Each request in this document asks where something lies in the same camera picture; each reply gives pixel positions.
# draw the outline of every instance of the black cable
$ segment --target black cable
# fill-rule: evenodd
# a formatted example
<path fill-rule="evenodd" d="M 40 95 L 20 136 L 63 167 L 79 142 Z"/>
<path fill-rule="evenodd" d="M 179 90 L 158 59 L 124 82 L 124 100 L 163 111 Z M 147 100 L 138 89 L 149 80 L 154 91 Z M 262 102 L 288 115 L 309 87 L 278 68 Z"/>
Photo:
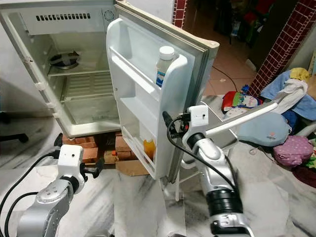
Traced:
<path fill-rule="evenodd" d="M 26 196 L 31 196 L 31 195 L 36 195 L 36 194 L 38 194 L 38 192 L 26 193 L 26 194 L 21 195 L 20 197 L 18 197 L 14 201 L 14 203 L 12 204 L 12 206 L 10 207 L 10 209 L 8 211 L 8 214 L 6 216 L 5 223 L 4 223 L 4 234 L 5 234 L 5 237 L 9 237 L 9 221 L 10 221 L 10 217 L 11 217 L 11 214 L 13 212 L 13 209 L 16 206 L 16 204 L 18 203 L 18 201 L 21 200 L 22 198 L 26 197 Z"/>
<path fill-rule="evenodd" d="M 238 91 L 237 86 L 236 86 L 234 80 L 233 80 L 229 75 L 227 75 L 227 74 L 224 73 L 223 71 L 219 70 L 218 68 L 215 68 L 214 66 L 212 66 L 212 67 L 213 67 L 214 69 L 218 70 L 219 72 L 221 72 L 222 74 L 224 74 L 225 76 L 227 76 L 227 77 L 232 81 L 232 83 L 234 84 L 235 90 Z"/>
<path fill-rule="evenodd" d="M 32 166 L 22 175 L 22 177 L 16 181 L 15 184 L 13 184 L 13 186 L 8 190 L 8 192 L 6 192 L 6 194 L 4 195 L 4 198 L 0 204 L 0 216 L 1 216 L 1 212 L 2 212 L 2 209 L 3 209 L 3 206 L 4 206 L 4 203 L 5 201 L 7 200 L 8 196 L 10 195 L 10 193 L 13 191 L 13 189 L 19 184 L 21 183 L 21 181 L 31 172 L 31 170 L 42 160 L 44 159 L 45 157 L 47 156 L 50 156 L 52 153 L 48 153 L 44 156 L 41 156 L 37 161 L 35 161 L 34 164 L 32 164 Z M 0 227 L 0 237 L 4 237 L 3 236 L 3 233 L 1 231 L 1 227 Z"/>
<path fill-rule="evenodd" d="M 203 159 L 201 159 L 200 157 L 198 157 L 196 154 L 188 151 L 187 149 L 183 148 L 183 147 L 180 147 L 178 144 L 176 144 L 171 136 L 170 136 L 170 127 L 175 123 L 175 121 L 178 121 L 178 120 L 181 120 L 180 118 L 175 118 L 168 126 L 168 129 L 167 129 L 167 137 L 168 137 L 168 140 L 170 141 L 170 143 L 177 147 L 178 149 L 182 150 L 183 152 L 191 155 L 192 157 L 194 157 L 195 159 L 197 159 L 198 161 L 200 161 L 201 163 L 203 163 L 204 165 L 206 165 L 207 167 L 209 167 L 210 169 L 212 169 L 214 172 L 216 172 L 219 176 L 221 176 L 231 187 L 232 189 L 234 190 L 234 192 L 236 194 L 239 194 L 238 192 L 238 189 L 235 187 L 235 185 L 232 184 L 232 182 L 224 175 L 222 174 L 218 169 L 216 169 L 214 166 L 212 166 L 211 164 L 207 163 L 206 161 L 204 161 Z"/>
<path fill-rule="evenodd" d="M 228 163 L 229 169 L 230 169 L 231 172 L 232 172 L 233 181 L 234 181 L 235 187 L 236 187 L 237 192 L 238 192 L 238 195 L 239 195 L 239 187 L 238 187 L 237 177 L 236 177 L 236 174 L 235 174 L 233 165 L 232 165 L 231 161 L 229 160 L 229 158 L 228 158 L 227 156 L 225 156 L 225 159 L 226 159 L 226 161 L 227 161 L 227 163 Z"/>

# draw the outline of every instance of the pink polka dot fabric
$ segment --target pink polka dot fabric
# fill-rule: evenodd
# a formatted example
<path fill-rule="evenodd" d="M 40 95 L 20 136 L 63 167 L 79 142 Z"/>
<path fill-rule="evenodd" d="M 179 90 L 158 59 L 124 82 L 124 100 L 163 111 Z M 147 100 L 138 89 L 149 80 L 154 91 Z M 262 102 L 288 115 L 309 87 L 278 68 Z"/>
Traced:
<path fill-rule="evenodd" d="M 283 145 L 273 148 L 273 152 L 277 162 L 295 167 L 311 157 L 313 146 L 308 143 L 307 137 L 288 136 Z"/>

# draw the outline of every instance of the red brick column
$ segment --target red brick column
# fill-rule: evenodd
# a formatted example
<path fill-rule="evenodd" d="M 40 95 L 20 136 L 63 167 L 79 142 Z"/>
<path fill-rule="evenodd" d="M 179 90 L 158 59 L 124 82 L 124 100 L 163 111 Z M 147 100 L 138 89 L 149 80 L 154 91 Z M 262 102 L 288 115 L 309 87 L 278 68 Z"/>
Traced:
<path fill-rule="evenodd" d="M 186 18 L 186 9 L 189 0 L 174 0 L 172 24 L 182 28 Z"/>
<path fill-rule="evenodd" d="M 251 95 L 259 95 L 282 72 L 315 21 L 316 0 L 299 0 L 255 76 L 249 90 Z"/>

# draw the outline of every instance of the white refrigerator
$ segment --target white refrigerator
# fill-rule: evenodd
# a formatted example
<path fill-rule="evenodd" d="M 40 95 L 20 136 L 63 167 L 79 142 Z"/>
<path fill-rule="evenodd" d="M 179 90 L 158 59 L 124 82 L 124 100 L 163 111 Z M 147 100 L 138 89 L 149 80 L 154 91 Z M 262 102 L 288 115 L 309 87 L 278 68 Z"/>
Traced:
<path fill-rule="evenodd" d="M 153 178 L 168 174 L 174 147 L 162 112 L 172 117 L 201 100 L 219 43 L 197 38 L 125 1 L 0 0 L 0 20 L 64 134 L 122 130 Z M 156 85 L 159 48 L 177 58 Z M 50 65 L 75 51 L 78 65 Z M 155 143 L 154 159 L 143 141 Z"/>

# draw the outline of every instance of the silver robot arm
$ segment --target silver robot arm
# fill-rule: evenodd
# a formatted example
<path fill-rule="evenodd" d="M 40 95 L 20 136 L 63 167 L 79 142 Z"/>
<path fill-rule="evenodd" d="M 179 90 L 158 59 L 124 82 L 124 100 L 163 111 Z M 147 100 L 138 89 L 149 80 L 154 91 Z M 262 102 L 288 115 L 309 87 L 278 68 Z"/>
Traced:
<path fill-rule="evenodd" d="M 266 103 L 243 115 L 216 124 L 210 130 L 206 105 L 189 107 L 187 113 L 174 121 L 167 112 L 162 114 L 168 127 L 170 142 L 177 146 L 171 138 L 182 138 L 186 150 L 192 151 L 192 155 L 199 159 L 194 162 L 200 172 L 201 185 L 210 214 L 211 231 L 217 237 L 254 237 L 254 234 L 243 214 L 231 164 L 223 151 L 207 137 L 262 115 L 276 106 L 274 102 Z M 183 122 L 180 132 L 177 132 L 172 124 L 176 120 Z"/>
<path fill-rule="evenodd" d="M 58 176 L 41 190 L 34 203 L 22 215 L 17 229 L 18 237 L 54 237 L 58 224 L 69 210 L 74 194 L 87 181 L 85 173 L 96 178 L 103 168 L 103 160 L 96 168 L 85 168 L 81 146 L 63 145 L 58 160 Z"/>
<path fill-rule="evenodd" d="M 233 185 L 236 185 L 225 154 L 210 139 L 199 139 L 194 144 L 193 151 L 202 160 L 224 174 Z M 208 205 L 212 233 L 218 237 L 254 237 L 248 220 L 243 214 L 239 193 L 236 193 L 227 181 L 214 170 L 198 160 L 195 163 L 200 171 L 200 180 Z"/>

